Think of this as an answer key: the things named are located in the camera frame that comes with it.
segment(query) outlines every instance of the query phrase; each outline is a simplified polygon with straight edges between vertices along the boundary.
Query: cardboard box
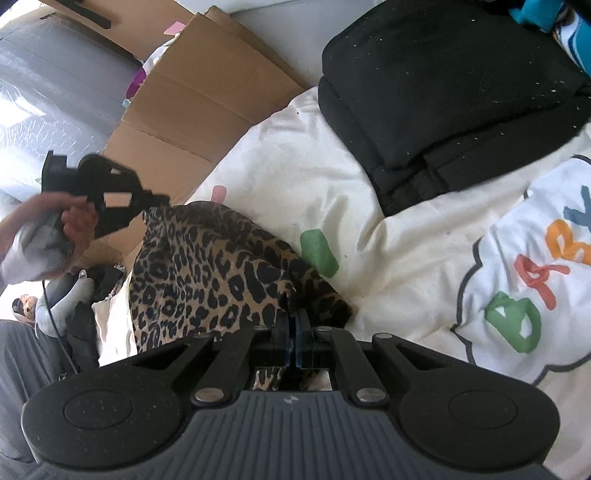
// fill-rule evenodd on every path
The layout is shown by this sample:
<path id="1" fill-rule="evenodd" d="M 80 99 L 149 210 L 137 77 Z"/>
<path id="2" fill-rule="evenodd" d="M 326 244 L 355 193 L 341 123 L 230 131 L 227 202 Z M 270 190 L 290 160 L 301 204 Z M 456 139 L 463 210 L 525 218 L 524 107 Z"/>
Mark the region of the cardboard box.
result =
<path id="1" fill-rule="evenodd" d="M 133 168 L 144 188 L 181 205 L 251 126 L 304 91 L 299 82 L 261 40 L 212 8 L 191 20 L 154 67 L 104 153 Z M 144 232 L 134 219 L 94 242 L 81 265 L 122 259 L 131 267 Z"/>
<path id="2" fill-rule="evenodd" d="M 111 28 L 101 28 L 74 13 L 56 0 L 43 3 L 97 31 L 140 60 L 146 60 L 164 42 L 170 40 L 164 30 L 175 22 L 187 24 L 193 14 L 174 0 L 85 0 L 80 4 L 111 20 Z"/>

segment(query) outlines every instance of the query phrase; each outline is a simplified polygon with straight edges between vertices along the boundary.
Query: leopard print cloth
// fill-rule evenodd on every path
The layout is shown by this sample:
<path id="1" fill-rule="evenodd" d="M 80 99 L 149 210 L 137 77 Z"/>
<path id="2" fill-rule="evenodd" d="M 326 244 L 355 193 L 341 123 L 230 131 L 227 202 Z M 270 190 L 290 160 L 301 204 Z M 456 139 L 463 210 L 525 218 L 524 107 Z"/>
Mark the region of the leopard print cloth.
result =
<path id="1" fill-rule="evenodd" d="M 129 303 L 138 352 L 195 333 L 216 340 L 306 307 L 313 326 L 343 327 L 347 303 L 283 240 L 224 205 L 144 213 Z"/>

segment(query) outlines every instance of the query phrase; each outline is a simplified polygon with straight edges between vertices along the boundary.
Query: cable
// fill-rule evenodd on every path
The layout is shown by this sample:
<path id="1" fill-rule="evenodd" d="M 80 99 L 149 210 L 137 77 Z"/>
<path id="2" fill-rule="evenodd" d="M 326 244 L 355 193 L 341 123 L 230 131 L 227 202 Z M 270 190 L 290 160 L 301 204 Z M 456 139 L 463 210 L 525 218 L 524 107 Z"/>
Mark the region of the cable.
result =
<path id="1" fill-rule="evenodd" d="M 53 315 L 51 314 L 51 309 L 49 308 L 49 301 L 47 300 L 47 290 L 45 289 L 45 280 L 41 280 L 41 285 L 43 286 L 43 297 L 45 298 L 45 305 L 47 306 L 47 312 L 49 313 L 49 318 L 51 320 L 51 324 L 53 325 L 53 329 L 55 330 L 55 333 L 56 333 L 56 336 L 57 336 L 57 340 L 58 340 L 58 342 L 60 342 L 61 351 L 64 352 L 64 355 L 66 356 L 66 358 L 70 362 L 70 366 L 72 367 L 72 370 L 74 371 L 74 375 L 77 375 L 78 374 L 78 369 L 74 365 L 74 362 L 72 361 L 70 355 L 68 355 L 68 352 L 66 350 L 66 347 L 64 345 L 64 342 L 61 341 L 60 334 L 57 331 L 56 322 L 53 319 Z"/>

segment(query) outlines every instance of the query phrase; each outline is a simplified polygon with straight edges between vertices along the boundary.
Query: stuffed toy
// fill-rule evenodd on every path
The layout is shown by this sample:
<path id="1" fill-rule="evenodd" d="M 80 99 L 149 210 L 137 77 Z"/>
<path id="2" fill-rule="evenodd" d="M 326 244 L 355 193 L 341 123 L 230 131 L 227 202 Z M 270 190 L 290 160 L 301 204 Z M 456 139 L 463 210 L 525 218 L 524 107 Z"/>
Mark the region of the stuffed toy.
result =
<path id="1" fill-rule="evenodd" d="M 29 323 L 35 322 L 35 307 L 37 306 L 37 297 L 32 295 L 21 295 L 20 298 L 12 302 L 12 310 L 16 314 L 17 320 L 20 322 L 27 321 Z"/>

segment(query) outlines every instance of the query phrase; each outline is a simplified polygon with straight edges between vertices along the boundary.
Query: gray pants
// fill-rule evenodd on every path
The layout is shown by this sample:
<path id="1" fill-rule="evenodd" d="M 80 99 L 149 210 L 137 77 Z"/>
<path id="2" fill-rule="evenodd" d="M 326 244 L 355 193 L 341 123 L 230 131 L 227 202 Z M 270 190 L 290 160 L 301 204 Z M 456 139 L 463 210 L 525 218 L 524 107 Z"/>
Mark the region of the gray pants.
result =
<path id="1" fill-rule="evenodd" d="M 26 323 L 0 320 L 0 479 L 17 480 L 36 467 L 21 430 L 22 406 L 71 371 L 57 339 L 35 335 Z"/>
<path id="2" fill-rule="evenodd" d="M 94 291 L 94 280 L 91 278 L 79 278 L 66 296 L 51 308 L 51 314 L 56 323 L 57 332 L 51 323 L 45 297 L 41 295 L 41 298 L 37 301 L 37 307 L 35 307 L 35 321 L 37 322 L 38 328 L 50 337 L 64 336 L 66 334 L 66 321 L 74 313 L 74 308 L 78 305 L 79 301 L 88 303 Z"/>

